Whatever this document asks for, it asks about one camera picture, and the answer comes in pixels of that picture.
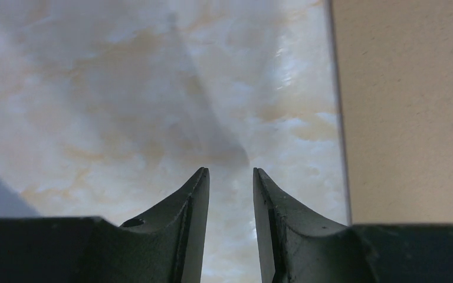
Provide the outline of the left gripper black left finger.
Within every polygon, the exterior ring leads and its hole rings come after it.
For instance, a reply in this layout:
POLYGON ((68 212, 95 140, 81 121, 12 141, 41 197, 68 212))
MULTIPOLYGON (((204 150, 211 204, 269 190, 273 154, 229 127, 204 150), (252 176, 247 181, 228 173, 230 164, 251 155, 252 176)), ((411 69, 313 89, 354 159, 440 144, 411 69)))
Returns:
POLYGON ((98 217, 0 218, 0 282, 199 282, 209 170, 116 226, 98 217))

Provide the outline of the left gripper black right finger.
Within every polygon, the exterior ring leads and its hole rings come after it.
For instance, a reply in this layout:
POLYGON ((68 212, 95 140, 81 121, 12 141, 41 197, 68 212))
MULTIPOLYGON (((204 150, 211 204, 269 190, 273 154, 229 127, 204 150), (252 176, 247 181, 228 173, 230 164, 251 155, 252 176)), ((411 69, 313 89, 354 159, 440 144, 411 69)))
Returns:
POLYGON ((453 282, 453 224, 330 220, 253 171, 262 282, 453 282))

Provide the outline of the brown frame backing board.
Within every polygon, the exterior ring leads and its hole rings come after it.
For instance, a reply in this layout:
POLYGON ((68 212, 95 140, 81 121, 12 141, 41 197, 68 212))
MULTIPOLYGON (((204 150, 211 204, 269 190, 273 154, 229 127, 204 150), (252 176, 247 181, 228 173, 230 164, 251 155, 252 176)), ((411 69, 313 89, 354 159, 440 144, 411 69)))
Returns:
POLYGON ((453 1, 333 1, 353 223, 453 223, 453 1))

